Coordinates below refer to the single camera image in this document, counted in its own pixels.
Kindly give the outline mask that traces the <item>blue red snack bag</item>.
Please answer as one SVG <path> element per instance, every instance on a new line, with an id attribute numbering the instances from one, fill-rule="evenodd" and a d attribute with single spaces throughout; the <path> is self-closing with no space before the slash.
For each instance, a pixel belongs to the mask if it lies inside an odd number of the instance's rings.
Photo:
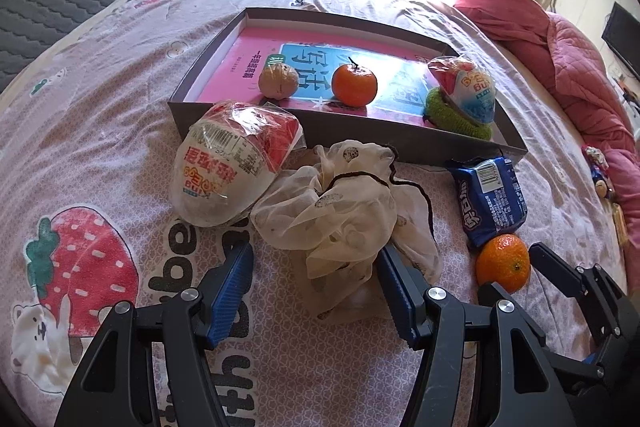
<path id="1" fill-rule="evenodd" d="M 468 121 L 491 124 L 495 119 L 496 87 L 491 75 L 465 56 L 439 56 L 429 61 L 444 99 Z"/>

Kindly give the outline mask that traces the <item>orange tangerine with stem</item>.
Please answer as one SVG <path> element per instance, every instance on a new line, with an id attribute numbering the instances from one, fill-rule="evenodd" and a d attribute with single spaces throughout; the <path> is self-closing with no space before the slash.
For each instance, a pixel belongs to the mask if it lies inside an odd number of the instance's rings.
<path id="1" fill-rule="evenodd" d="M 334 70 L 331 82 L 334 98 L 349 107 L 363 107 L 378 94 L 378 78 L 352 58 Z"/>

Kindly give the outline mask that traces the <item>brown walnut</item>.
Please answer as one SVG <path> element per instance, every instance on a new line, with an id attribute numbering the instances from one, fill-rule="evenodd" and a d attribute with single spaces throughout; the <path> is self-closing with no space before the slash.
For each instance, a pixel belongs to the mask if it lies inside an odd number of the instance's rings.
<path id="1" fill-rule="evenodd" d="M 262 95 L 277 101 L 291 98 L 298 85 L 299 75 L 296 69 L 284 63 L 267 65 L 258 79 L 258 88 Z"/>

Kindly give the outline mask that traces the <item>orange tangerine near blue packet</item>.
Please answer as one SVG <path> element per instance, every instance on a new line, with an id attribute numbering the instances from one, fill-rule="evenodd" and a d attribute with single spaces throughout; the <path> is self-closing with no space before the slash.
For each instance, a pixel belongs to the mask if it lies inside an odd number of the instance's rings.
<path id="1" fill-rule="evenodd" d="M 529 254 L 525 243 L 514 234 L 494 237 L 480 251 L 475 262 L 477 284 L 498 283 L 513 294 L 528 282 Z"/>

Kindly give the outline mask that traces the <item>blue snack packet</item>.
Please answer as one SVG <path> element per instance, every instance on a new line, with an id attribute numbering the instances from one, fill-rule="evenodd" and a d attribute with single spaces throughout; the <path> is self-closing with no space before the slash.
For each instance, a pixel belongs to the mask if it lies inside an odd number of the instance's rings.
<path id="1" fill-rule="evenodd" d="M 445 166 L 454 179 L 463 231 L 474 249 L 525 222 L 527 205 L 509 158 L 450 160 Z"/>

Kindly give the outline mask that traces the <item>small stuffed doll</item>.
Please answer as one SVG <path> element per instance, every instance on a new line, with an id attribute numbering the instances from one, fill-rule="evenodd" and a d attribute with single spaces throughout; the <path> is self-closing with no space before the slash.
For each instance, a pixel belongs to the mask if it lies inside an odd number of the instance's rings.
<path id="1" fill-rule="evenodd" d="M 588 162 L 591 179 L 600 199 L 615 202 L 615 191 L 613 184 L 608 176 L 608 161 L 606 160 L 602 150 L 592 145 L 582 146 L 582 155 Z"/>

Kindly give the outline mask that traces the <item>pink strawberry bed sheet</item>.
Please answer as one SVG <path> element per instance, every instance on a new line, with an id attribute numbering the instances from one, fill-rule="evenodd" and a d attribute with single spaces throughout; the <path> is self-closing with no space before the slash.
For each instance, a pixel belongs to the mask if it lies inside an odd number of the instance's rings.
<path id="1" fill-rule="evenodd" d="M 168 98 L 210 40 L 250 6 L 376 20 L 498 72 L 527 147 L 520 235 L 627 282 L 580 136 L 536 78 L 449 0 L 119 0 L 30 65 L 2 96 L 1 380 L 26 421 L 50 426 L 100 312 L 157 303 L 221 259 L 221 234 L 169 200 L 180 139 Z M 290 258 L 259 237 L 238 326 L 209 359 L 235 426 L 395 426 L 420 363 L 393 323 L 313 319 Z"/>

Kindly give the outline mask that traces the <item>grey shallow cardboard box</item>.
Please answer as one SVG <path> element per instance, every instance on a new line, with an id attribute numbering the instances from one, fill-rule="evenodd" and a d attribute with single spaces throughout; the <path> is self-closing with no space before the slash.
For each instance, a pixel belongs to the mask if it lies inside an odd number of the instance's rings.
<path id="1" fill-rule="evenodd" d="M 457 53 L 447 41 L 370 20 L 293 9 L 248 8 L 213 38 L 171 95 L 168 106 L 179 134 L 185 135 L 192 124 L 217 103 L 188 101 L 186 95 L 216 49 L 229 43 L 232 32 L 246 25 L 321 31 L 325 34 L 337 32 L 352 37 L 367 35 L 375 42 L 402 42 L 416 48 L 430 46 L 439 50 L 439 56 Z M 309 146 L 329 146 L 347 139 L 375 142 L 392 146 L 399 153 L 401 160 L 413 164 L 442 166 L 450 160 L 468 161 L 495 156 L 506 156 L 513 161 L 519 161 L 527 153 L 524 140 L 502 107 L 496 109 L 495 119 L 490 125 L 491 136 L 487 140 L 436 128 L 426 119 L 425 114 L 423 119 L 426 125 L 422 127 L 398 121 L 318 113 L 305 109 L 295 109 L 290 113 L 295 115 L 302 125 Z"/>

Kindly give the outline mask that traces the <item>pink blue book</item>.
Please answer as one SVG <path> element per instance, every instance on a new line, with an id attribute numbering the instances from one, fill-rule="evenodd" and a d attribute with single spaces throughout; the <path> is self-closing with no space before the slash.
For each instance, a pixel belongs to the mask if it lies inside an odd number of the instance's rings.
<path id="1" fill-rule="evenodd" d="M 424 127 L 427 93 L 437 86 L 427 63 L 439 54 L 430 46 L 375 42 L 367 35 L 246 25 L 233 31 L 231 41 L 216 49 L 186 99 L 266 103 L 258 87 L 259 76 L 268 64 L 282 62 L 298 74 L 297 91 L 278 103 L 290 112 L 314 110 Z M 334 72 L 352 63 L 369 69 L 378 80 L 376 98 L 359 108 L 343 105 L 332 90 Z"/>

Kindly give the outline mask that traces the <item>red white snack bag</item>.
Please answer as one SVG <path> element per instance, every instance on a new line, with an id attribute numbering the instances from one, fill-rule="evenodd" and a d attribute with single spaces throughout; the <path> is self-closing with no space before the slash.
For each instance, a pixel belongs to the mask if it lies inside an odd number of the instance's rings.
<path id="1" fill-rule="evenodd" d="M 170 200 L 200 228 L 238 220 L 265 193 L 293 150 L 305 145 L 298 119 L 273 104 L 214 104 L 178 147 Z"/>

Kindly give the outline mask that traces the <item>black flat television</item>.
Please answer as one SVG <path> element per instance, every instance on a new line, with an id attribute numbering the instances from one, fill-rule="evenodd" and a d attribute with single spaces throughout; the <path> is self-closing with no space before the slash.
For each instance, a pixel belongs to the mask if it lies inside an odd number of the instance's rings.
<path id="1" fill-rule="evenodd" d="M 631 74 L 640 74 L 640 23 L 619 3 L 614 2 L 602 39 L 620 58 Z"/>

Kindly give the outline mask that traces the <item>pink quilted blanket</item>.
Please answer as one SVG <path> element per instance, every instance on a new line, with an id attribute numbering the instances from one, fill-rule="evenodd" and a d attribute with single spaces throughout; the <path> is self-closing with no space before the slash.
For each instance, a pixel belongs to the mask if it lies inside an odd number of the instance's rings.
<path id="1" fill-rule="evenodd" d="M 454 7 L 512 53 L 558 102 L 586 144 L 608 162 L 622 207 L 629 289 L 639 290 L 639 153 L 600 52 L 569 20 L 535 0 L 454 0 Z"/>

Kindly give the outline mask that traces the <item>white mesh drawstring bag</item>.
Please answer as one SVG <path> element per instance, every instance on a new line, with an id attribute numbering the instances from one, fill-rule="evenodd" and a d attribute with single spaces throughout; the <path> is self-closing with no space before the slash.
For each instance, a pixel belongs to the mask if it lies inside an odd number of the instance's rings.
<path id="1" fill-rule="evenodd" d="M 396 152 L 346 140 L 314 150 L 317 160 L 284 170 L 256 202 L 250 221 L 262 240 L 291 256 L 310 315 L 345 324 L 390 312 L 374 262 L 392 245 L 428 283 L 442 275 L 431 201 L 396 176 Z"/>

